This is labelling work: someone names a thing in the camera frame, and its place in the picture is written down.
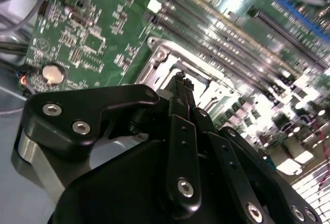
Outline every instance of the black plastic bracket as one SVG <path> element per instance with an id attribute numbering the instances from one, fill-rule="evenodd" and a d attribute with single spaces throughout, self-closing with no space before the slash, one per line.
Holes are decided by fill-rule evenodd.
<path id="1" fill-rule="evenodd" d="M 273 171 L 260 155 L 230 127 L 222 128 L 219 131 L 221 137 L 226 138 L 232 145 L 235 154 L 239 156 L 247 179 L 252 185 L 262 206 L 267 207 L 268 213 L 275 223 L 321 223 L 316 218 L 313 221 L 307 214 L 312 212 L 316 217 L 317 213 L 313 208 L 286 182 L 277 172 Z M 297 217 L 296 210 L 302 216 Z"/>
<path id="2" fill-rule="evenodd" d="M 195 125 L 189 122 L 189 106 L 174 96 L 169 101 L 169 153 L 166 169 L 165 207 L 176 219 L 186 219 L 201 203 L 201 183 Z"/>
<path id="3" fill-rule="evenodd" d="M 257 216 L 249 213 L 249 207 L 253 206 L 258 209 L 260 221 L 274 223 L 260 205 L 229 141 L 217 135 L 210 116 L 203 109 L 194 108 L 193 115 L 197 129 L 204 140 L 207 153 L 217 163 L 218 172 L 226 179 L 227 187 L 239 215 L 236 218 L 243 222 L 246 219 L 249 219 L 252 223 L 256 221 L 253 217 L 257 218 Z"/>
<path id="4" fill-rule="evenodd" d="M 22 126 L 25 134 L 68 160 L 89 156 L 100 134 L 101 122 L 118 113 L 158 104 L 159 96 L 145 85 L 42 93 L 27 101 Z M 60 115 L 47 115 L 46 104 L 59 106 Z M 90 127 L 87 134 L 73 130 L 73 123 L 83 121 Z"/>

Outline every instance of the colorful wires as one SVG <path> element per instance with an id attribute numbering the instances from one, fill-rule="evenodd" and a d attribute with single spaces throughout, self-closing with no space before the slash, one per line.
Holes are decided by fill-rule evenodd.
<path id="1" fill-rule="evenodd" d="M 23 85 L 26 89 L 28 89 L 31 95 L 36 94 L 36 90 L 27 82 L 26 76 L 23 75 L 20 77 L 20 84 Z"/>
<path id="2" fill-rule="evenodd" d="M 318 125 L 316 120 L 314 121 L 313 125 L 314 125 L 315 130 L 319 130 L 319 125 Z M 328 154 L 328 148 L 327 148 L 327 146 L 324 142 L 324 135 L 323 135 L 322 131 L 319 130 L 319 131 L 315 132 L 315 135 L 317 135 L 320 138 L 320 140 L 322 141 L 323 155 L 324 155 L 324 158 L 325 158 L 326 164 L 327 164 L 327 173 L 325 174 L 325 176 L 323 177 L 323 179 L 319 183 L 319 189 L 318 189 L 318 195 L 319 195 L 320 191 L 322 189 L 322 186 L 324 185 L 324 183 L 330 177 L 330 164 L 329 164 L 330 159 L 329 159 L 329 154 Z"/>

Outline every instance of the screw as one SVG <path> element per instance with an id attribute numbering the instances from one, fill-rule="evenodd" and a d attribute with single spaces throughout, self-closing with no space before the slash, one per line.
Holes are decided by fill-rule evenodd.
<path id="1" fill-rule="evenodd" d="M 165 59 L 165 53 L 163 51 L 159 51 L 156 55 L 157 59 L 163 60 Z"/>
<path id="2" fill-rule="evenodd" d="M 147 96 L 149 96 L 149 97 L 155 97 L 154 93 L 153 93 L 151 90 L 149 90 L 149 89 L 145 90 L 145 93 L 146 93 Z"/>
<path id="3" fill-rule="evenodd" d="M 192 185 L 185 179 L 180 179 L 177 183 L 177 188 L 185 197 L 192 197 L 194 195 L 194 188 Z"/>
<path id="4" fill-rule="evenodd" d="M 91 127 L 89 124 L 85 123 L 84 121 L 76 121 L 72 125 L 72 129 L 74 132 L 80 135 L 86 135 L 91 131 Z"/>
<path id="5" fill-rule="evenodd" d="M 58 116 L 62 113 L 62 108 L 57 104 L 45 104 L 42 107 L 42 111 L 44 114 L 48 116 Z"/>
<path id="6" fill-rule="evenodd" d="M 177 98 L 176 99 L 177 100 L 177 102 L 181 105 L 181 106 L 183 106 L 184 105 L 184 102 L 182 101 L 182 99 L 180 99 L 180 98 Z"/>
<path id="7" fill-rule="evenodd" d="M 305 220 L 305 217 L 304 217 L 303 213 L 301 213 L 300 210 L 297 209 L 296 206 L 292 206 L 292 210 L 293 210 L 294 215 L 295 215 L 300 221 L 304 221 L 304 220 Z"/>
<path id="8" fill-rule="evenodd" d="M 262 214 L 257 207 L 255 207 L 252 203 L 249 203 L 246 208 L 248 213 L 257 223 L 262 223 Z"/>
<path id="9" fill-rule="evenodd" d="M 207 116 L 207 112 L 200 109 L 200 114 L 203 116 L 203 117 L 206 117 Z"/>
<path id="10" fill-rule="evenodd" d="M 228 133 L 229 133 L 231 136 L 233 136 L 233 137 L 236 136 L 235 132 L 233 132 L 232 130 L 228 130 Z"/>
<path id="11" fill-rule="evenodd" d="M 308 208 L 305 208 L 306 214 L 311 218 L 313 221 L 317 221 L 316 216 L 310 211 Z"/>

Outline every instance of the black ram slot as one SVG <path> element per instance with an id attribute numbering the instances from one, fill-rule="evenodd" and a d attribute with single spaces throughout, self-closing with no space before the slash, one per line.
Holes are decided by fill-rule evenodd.
<path id="1" fill-rule="evenodd" d="M 198 22 L 201 24 L 207 26 L 209 29 L 211 29 L 219 38 L 222 40 L 225 40 L 228 44 L 230 44 L 235 50 L 241 52 L 242 54 L 245 54 L 247 57 L 251 58 L 254 61 L 257 61 L 262 67 L 266 69 L 266 71 L 270 74 L 272 74 L 273 77 L 277 77 L 278 72 L 268 65 L 268 63 L 265 63 L 265 61 L 260 58 L 260 56 L 257 56 L 252 52 L 247 46 L 244 44 L 238 42 L 235 38 L 230 38 L 228 35 L 224 34 L 220 29 L 218 29 L 215 25 L 207 21 L 207 18 L 205 16 L 199 14 L 198 12 L 190 9 L 187 7 L 182 1 L 180 0 L 170 0 L 169 3 L 173 4 L 173 6 L 177 6 L 180 9 L 182 9 L 184 12 L 188 13 L 189 16 L 195 18 Z"/>
<path id="2" fill-rule="evenodd" d="M 311 53 L 305 46 L 298 41 L 294 36 L 289 34 L 279 23 L 275 22 L 269 15 L 261 10 L 253 10 L 250 12 L 253 19 L 265 27 L 267 30 L 275 34 L 282 42 L 284 42 L 294 52 L 299 54 L 308 63 L 314 66 L 319 71 L 325 71 L 328 65 L 318 56 Z"/>
<path id="3" fill-rule="evenodd" d="M 268 84 L 269 81 L 265 81 L 264 80 L 264 78 L 266 77 L 265 75 L 263 75 L 262 73 L 260 73 L 253 66 L 251 66 L 251 64 L 249 64 L 249 62 L 247 62 L 240 55 L 235 54 L 233 51 L 231 51 L 230 49 L 226 48 L 221 42 L 218 42 L 217 40 L 215 40 L 211 36 L 209 36 L 206 33 L 204 33 L 203 29 L 201 29 L 199 26 L 190 26 L 186 19 L 184 19 L 182 16 L 180 16 L 177 13 L 172 12 L 170 10 L 167 10 L 165 14 L 169 18 L 171 18 L 172 20 L 174 20 L 176 23 L 180 23 L 181 26 L 186 27 L 186 29 L 190 29 L 197 36 L 199 36 L 200 38 L 203 38 L 204 40 L 206 40 L 210 45 L 212 45 L 213 47 L 217 48 L 218 51 L 220 51 L 225 57 L 230 58 L 235 64 L 237 64 L 242 69 L 244 69 L 244 71 L 249 72 L 251 75 L 254 75 L 254 77 L 256 79 L 258 79 L 258 81 L 262 82 L 264 85 L 267 85 L 268 87 L 271 86 L 271 85 Z M 239 50 L 239 52 L 243 56 L 251 59 L 244 52 L 242 52 L 240 50 Z"/>
<path id="4" fill-rule="evenodd" d="M 250 86 L 254 87 L 258 91 L 260 91 L 262 93 L 265 92 L 265 91 L 267 91 L 267 88 L 264 85 L 260 84 L 260 82 L 257 82 L 255 80 L 249 78 L 248 76 L 246 76 L 244 74 L 244 72 L 241 72 L 238 68 L 232 66 L 231 64 L 226 63 L 225 60 L 223 60 L 221 57 L 217 56 L 212 51 L 212 49 L 209 48 L 209 47 L 214 47 L 214 46 L 212 46 L 212 45 L 206 46 L 206 45 L 209 45 L 209 42 L 207 40 L 205 40 L 204 38 L 196 35 L 194 32 L 191 32 L 191 31 L 190 32 L 191 33 L 194 33 L 194 35 L 196 35 L 196 37 L 199 37 L 199 41 L 198 42 L 195 41 L 195 40 L 192 40 L 188 36 L 181 35 L 180 32 L 177 29 L 172 28 L 172 25 L 169 22 L 169 19 L 164 19 L 162 16 L 159 16 L 159 15 L 157 15 L 157 17 L 158 17 L 157 24 L 158 25 L 161 25 L 161 27 L 164 30 L 166 30 L 167 32 L 169 32 L 171 35 L 173 35 L 174 37 L 176 37 L 177 39 L 179 39 L 181 41 L 188 42 L 190 45 L 194 46 L 194 48 L 196 48 L 197 50 L 199 50 L 200 52 L 202 52 L 208 58 L 216 60 L 216 62 L 221 67 L 223 67 L 225 70 L 227 70 L 229 73 L 233 74 L 234 76 L 236 76 L 238 78 L 241 78 L 244 82 L 246 82 Z"/>

